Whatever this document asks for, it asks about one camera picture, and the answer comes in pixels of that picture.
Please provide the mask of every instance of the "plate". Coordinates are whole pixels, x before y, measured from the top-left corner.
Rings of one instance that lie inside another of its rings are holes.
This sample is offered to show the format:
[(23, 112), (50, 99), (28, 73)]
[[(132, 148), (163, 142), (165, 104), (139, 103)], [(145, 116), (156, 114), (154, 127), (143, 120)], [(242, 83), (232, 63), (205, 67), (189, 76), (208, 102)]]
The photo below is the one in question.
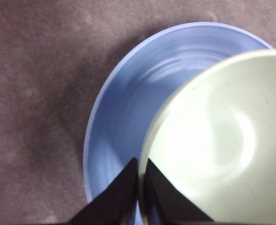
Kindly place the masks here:
[[(132, 157), (162, 103), (195, 74), (230, 56), (271, 48), (226, 24), (192, 22), (163, 30), (131, 50), (111, 72), (90, 114), (83, 175), (88, 201), (107, 188)], [(137, 210), (137, 224), (141, 224)]]
[(149, 128), (141, 186), (148, 157), (215, 221), (276, 224), (276, 50), (233, 56), (174, 92)]

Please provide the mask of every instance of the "bowl rim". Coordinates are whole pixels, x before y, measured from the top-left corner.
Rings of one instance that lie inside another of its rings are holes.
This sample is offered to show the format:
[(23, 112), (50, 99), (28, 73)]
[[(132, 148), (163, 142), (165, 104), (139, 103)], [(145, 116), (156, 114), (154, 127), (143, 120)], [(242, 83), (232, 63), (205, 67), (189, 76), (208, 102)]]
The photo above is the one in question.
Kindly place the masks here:
[(84, 187), (85, 187), (85, 192), (86, 192), (86, 197), (88, 199), (88, 202), (91, 202), (93, 200), (92, 193), (90, 190), (90, 181), (89, 181), (89, 175), (88, 175), (89, 142), (90, 142), (90, 138), (91, 138), (90, 131), (93, 127), (94, 119), (95, 119), (97, 110), (99, 108), (101, 99), (103, 98), (104, 93), (108, 89), (113, 78), (116, 76), (116, 74), (120, 71), (120, 69), (124, 66), (124, 64), (134, 54), (136, 54), (140, 49), (142, 49), (144, 46), (146, 46), (150, 42), (152, 42), (152, 41), (156, 40), (157, 38), (159, 38), (165, 34), (168, 34), (170, 32), (184, 29), (184, 28), (191, 28), (191, 27), (198, 27), (198, 26), (211, 26), (211, 27), (225, 28), (225, 29), (229, 29), (232, 31), (236, 31), (236, 32), (242, 33), (246, 36), (249, 36), (249, 37), (255, 39), (256, 41), (263, 44), (267, 48), (272, 49), (272, 46), (270, 46), (267, 42), (262, 40), (260, 37), (250, 33), (249, 31), (246, 31), (244, 29), (241, 29), (241, 28), (238, 28), (238, 27), (235, 27), (232, 25), (228, 25), (225, 23), (218, 23), (218, 22), (188, 22), (188, 23), (184, 23), (184, 24), (180, 24), (180, 25), (175, 25), (175, 26), (169, 27), (165, 30), (162, 30), (162, 31), (150, 36), (149, 38), (147, 38), (144, 41), (142, 41), (141, 43), (139, 43), (136, 47), (134, 47), (129, 53), (127, 53), (122, 58), (122, 60), (117, 64), (117, 66), (113, 69), (113, 71), (107, 77), (106, 81), (104, 82), (103, 86), (101, 87), (101, 89), (96, 97), (96, 100), (93, 104), (93, 107), (92, 107), (92, 110), (91, 110), (91, 113), (89, 116), (88, 125), (87, 125), (86, 133), (85, 133), (85, 139), (84, 139), (84, 147), (83, 147), (83, 179), (84, 179)]
[[(152, 146), (152, 143), (156, 137), (156, 134), (168, 115), (168, 112), (171, 110), (173, 107), (174, 102), (176, 101), (176, 97), (178, 94), (180, 94), (183, 91), (186, 91), (187, 89), (192, 89), (194, 88), (201, 80), (205, 79), (206, 77), (212, 75), (216, 71), (226, 68), (228, 66), (232, 66), (236, 63), (240, 63), (245, 60), (250, 60), (250, 59), (256, 59), (256, 58), (264, 58), (264, 57), (276, 57), (276, 49), (263, 49), (263, 50), (254, 50), (254, 51), (249, 51), (249, 52), (244, 52), (240, 53), (234, 56), (231, 56), (227, 59), (224, 59), (223, 61), (203, 70), (199, 74), (197, 74), (195, 77), (193, 77), (191, 80), (188, 82), (184, 83), (181, 85), (178, 89), (176, 89), (163, 103), (163, 105), (160, 107), (160, 109), (157, 111), (154, 119), (152, 120), (147, 133), (145, 135), (144, 143), (142, 146), (142, 151), (141, 151), (141, 156), (143, 155), (149, 155), (150, 148)], [(144, 200), (142, 198), (143, 196), (143, 178), (144, 174), (146, 171), (146, 163), (147, 160), (144, 158), (140, 158), (140, 163), (139, 163), (139, 170), (138, 170), (138, 177), (139, 177), (139, 196), (138, 196), (138, 201), (139, 201), (139, 207), (140, 207), (140, 212), (142, 215), (145, 215), (145, 210), (144, 210)]]

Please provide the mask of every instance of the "brown carpet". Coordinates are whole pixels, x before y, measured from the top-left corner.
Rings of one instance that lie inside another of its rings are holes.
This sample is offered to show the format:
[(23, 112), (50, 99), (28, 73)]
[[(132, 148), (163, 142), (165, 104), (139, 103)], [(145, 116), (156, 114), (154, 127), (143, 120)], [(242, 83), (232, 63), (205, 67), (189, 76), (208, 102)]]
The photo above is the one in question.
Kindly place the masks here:
[(87, 203), (82, 146), (103, 82), (139, 42), (192, 21), (276, 48), (276, 0), (0, 0), (0, 225), (63, 222)]

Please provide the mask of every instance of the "black plastic piece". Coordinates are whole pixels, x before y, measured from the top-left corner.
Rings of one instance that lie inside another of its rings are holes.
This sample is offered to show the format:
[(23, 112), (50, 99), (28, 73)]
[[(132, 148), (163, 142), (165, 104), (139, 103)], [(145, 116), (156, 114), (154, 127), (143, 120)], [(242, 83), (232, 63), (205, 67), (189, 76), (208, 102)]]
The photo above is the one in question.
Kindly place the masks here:
[(149, 225), (242, 225), (215, 222), (184, 197), (150, 159), (144, 176), (144, 201)]
[(138, 164), (133, 158), (89, 205), (68, 225), (133, 225), (137, 205)]

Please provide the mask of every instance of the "blue plate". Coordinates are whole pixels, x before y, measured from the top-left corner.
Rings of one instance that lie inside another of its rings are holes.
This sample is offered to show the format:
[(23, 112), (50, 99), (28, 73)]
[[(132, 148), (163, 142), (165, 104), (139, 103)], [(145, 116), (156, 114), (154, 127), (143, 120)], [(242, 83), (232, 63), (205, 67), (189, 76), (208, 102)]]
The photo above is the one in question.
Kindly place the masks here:
[[(140, 158), (147, 129), (173, 91), (221, 60), (266, 48), (272, 47), (240, 28), (192, 22), (165, 29), (131, 50), (105, 81), (88, 122), (83, 154), (88, 201), (132, 157)], [(142, 224), (138, 208), (135, 224)]]

